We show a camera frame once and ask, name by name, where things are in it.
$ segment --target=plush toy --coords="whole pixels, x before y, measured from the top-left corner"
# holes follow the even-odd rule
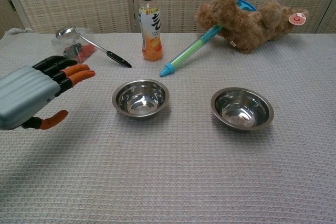
[[[196,12],[196,21],[208,30],[216,24],[223,25],[223,36],[240,52],[248,54],[268,40],[290,33],[295,25],[303,25],[308,11],[280,5],[269,0],[256,12],[241,10],[237,0],[212,0]]]

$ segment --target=gray tablecloth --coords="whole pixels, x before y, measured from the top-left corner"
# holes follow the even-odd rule
[[[97,74],[37,115],[47,130],[0,132],[1,223],[336,223],[336,35],[288,35],[243,55],[215,38],[174,74],[163,65],[198,34],[162,34],[164,58],[142,59],[140,34],[96,35],[132,69],[96,52]],[[54,52],[53,35],[0,40],[1,76]],[[111,97],[124,82],[164,83],[169,106],[137,121]],[[212,95],[252,89],[270,127],[224,128]]]

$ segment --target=metal bowl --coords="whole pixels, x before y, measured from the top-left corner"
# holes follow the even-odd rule
[[[260,94],[243,88],[226,88],[211,99],[215,115],[230,129],[238,131],[260,130],[273,120],[271,104]]]
[[[155,80],[124,83],[114,92],[112,104],[117,111],[133,118],[144,118],[158,113],[168,103],[169,92]]]

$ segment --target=plastic bottle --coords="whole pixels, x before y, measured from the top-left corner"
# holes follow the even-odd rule
[[[163,55],[160,41],[161,15],[154,0],[142,0],[139,8],[139,23],[143,58],[149,61],[161,59]]]

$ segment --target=bottle label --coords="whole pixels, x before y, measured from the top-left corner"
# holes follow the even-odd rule
[[[162,54],[160,41],[161,15],[158,7],[140,8],[139,23],[142,34],[142,51],[150,58]]]

